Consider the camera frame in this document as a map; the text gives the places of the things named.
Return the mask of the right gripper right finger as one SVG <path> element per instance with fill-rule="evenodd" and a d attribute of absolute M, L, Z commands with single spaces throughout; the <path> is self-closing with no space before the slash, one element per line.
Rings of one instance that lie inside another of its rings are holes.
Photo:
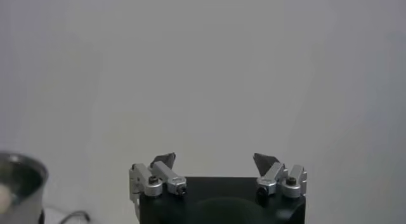
<path fill-rule="evenodd" d="M 256 178 L 257 194 L 269 197 L 281 190 L 284 197 L 298 199 L 307 192 L 307 171 L 303 166 L 294 165 L 289 171 L 276 157 L 255 153 L 254 163 L 260 177 Z"/>

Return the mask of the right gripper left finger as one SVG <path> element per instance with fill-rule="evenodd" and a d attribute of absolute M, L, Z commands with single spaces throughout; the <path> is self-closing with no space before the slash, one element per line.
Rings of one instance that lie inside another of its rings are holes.
<path fill-rule="evenodd" d="M 137 200 L 140 194 L 158 197 L 167 192 L 177 196 L 187 193 L 187 179 L 173 171 L 176 159 L 174 152 L 158 155 L 146 166 L 142 163 L 133 164 L 129 169 L 129 198 Z"/>

